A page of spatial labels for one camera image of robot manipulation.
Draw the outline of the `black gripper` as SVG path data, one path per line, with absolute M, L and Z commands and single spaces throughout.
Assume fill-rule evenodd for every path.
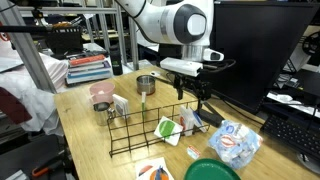
M 202 109 L 203 101 L 211 98 L 211 83 L 203 82 L 196 77 L 175 74 L 173 87 L 178 92 L 178 100 L 183 99 L 183 90 L 190 90 L 198 99 L 197 110 Z

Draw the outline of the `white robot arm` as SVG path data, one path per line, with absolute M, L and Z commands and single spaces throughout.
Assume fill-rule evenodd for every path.
M 182 0 L 155 6 L 147 0 L 115 0 L 136 22 L 149 42 L 182 45 L 190 51 L 181 61 L 210 61 L 209 48 L 214 22 L 213 0 Z

